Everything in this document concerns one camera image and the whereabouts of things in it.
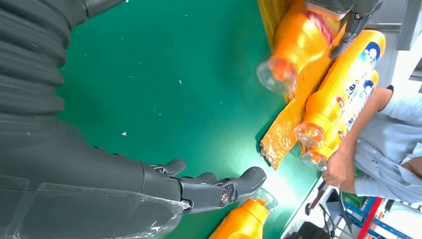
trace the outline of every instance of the screw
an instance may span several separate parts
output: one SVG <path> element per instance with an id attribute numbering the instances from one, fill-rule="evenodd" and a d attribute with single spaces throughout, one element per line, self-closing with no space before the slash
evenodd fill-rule
<path id="1" fill-rule="evenodd" d="M 220 206 L 224 207 L 228 203 L 228 191 L 224 190 L 220 194 Z"/>

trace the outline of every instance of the shirt sleeve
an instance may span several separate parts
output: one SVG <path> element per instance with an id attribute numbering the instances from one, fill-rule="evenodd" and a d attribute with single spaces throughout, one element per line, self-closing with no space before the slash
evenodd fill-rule
<path id="1" fill-rule="evenodd" d="M 422 124 L 422 94 L 389 86 L 393 95 L 380 113 L 391 118 L 414 124 Z"/>
<path id="2" fill-rule="evenodd" d="M 414 203 L 421 202 L 422 199 L 417 195 L 412 195 L 400 188 L 390 188 L 383 182 L 375 178 L 362 174 L 355 178 L 356 195 L 359 197 L 381 197 L 393 200 L 401 200 L 403 202 Z"/>

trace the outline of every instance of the green work surface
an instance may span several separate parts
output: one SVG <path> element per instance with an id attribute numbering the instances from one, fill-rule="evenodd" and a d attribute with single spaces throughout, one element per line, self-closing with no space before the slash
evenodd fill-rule
<path id="1" fill-rule="evenodd" d="M 269 55 L 256 0 L 130 0 L 73 31 L 60 118 L 109 152 L 149 164 L 182 158 L 182 176 L 262 167 L 279 202 L 264 238 L 279 238 L 319 175 L 297 146 L 278 171 L 257 152 L 285 106 L 255 75 Z M 207 238 L 234 206 L 185 215 L 159 238 Z"/>

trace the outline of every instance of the red metal bar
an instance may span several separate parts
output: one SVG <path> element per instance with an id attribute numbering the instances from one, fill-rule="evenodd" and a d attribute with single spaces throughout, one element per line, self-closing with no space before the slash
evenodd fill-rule
<path id="1" fill-rule="evenodd" d="M 369 228 L 371 227 L 372 221 L 374 220 L 375 214 L 378 211 L 382 202 L 382 198 L 377 198 L 374 201 L 374 205 L 372 206 L 371 210 L 368 213 L 368 216 L 365 219 L 365 222 L 362 225 L 362 229 L 357 236 L 357 239 L 365 239 L 366 234 L 368 233 Z"/>

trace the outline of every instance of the stack of bottles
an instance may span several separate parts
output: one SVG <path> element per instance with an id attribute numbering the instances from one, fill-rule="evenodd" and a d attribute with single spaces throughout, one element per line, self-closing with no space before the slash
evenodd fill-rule
<path id="1" fill-rule="evenodd" d="M 304 121 L 294 129 L 296 138 L 308 146 L 302 155 L 306 164 L 326 169 L 329 157 L 378 84 L 373 68 L 384 54 L 385 44 L 382 33 L 362 31 L 336 58 L 320 88 L 308 98 Z"/>

